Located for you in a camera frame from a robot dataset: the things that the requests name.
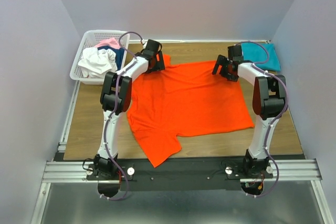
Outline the teal t shirt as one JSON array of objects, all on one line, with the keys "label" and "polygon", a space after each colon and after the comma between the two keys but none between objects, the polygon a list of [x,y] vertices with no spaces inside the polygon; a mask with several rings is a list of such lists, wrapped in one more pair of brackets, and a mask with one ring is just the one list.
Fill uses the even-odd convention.
[{"label": "teal t shirt", "polygon": [[241,44],[244,60],[257,63],[256,66],[262,70],[281,71],[281,66],[273,44],[261,44],[266,52],[257,44]]}]

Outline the orange t shirt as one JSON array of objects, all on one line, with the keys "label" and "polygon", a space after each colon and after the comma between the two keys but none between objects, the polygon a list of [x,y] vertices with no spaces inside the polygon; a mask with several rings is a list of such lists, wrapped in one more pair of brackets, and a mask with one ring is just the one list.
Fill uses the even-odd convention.
[{"label": "orange t shirt", "polygon": [[144,73],[132,87],[130,129],[153,167],[182,150],[180,138],[252,129],[237,82],[213,75],[213,61],[168,64]]}]

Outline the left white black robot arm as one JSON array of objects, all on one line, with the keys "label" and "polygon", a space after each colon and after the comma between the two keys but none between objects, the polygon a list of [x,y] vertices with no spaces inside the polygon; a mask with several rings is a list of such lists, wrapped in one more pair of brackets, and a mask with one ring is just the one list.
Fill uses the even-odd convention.
[{"label": "left white black robot arm", "polygon": [[112,179],[117,172],[122,171],[117,164],[117,135],[122,115],[131,104],[133,81],[144,73],[164,69],[162,45],[149,39],[125,67],[106,74],[100,96],[104,116],[102,138],[93,158],[94,171],[104,179]]}]

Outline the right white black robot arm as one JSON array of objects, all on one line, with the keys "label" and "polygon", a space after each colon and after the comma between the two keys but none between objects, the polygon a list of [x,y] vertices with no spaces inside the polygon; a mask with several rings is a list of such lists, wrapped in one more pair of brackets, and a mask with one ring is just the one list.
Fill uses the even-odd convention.
[{"label": "right white black robot arm", "polygon": [[228,56],[218,55],[212,74],[228,81],[243,78],[253,85],[253,111],[256,114],[252,142],[241,165],[249,178],[267,170],[270,143],[275,127],[288,108],[286,78],[259,68],[258,63],[244,59],[241,43],[228,47]]}]

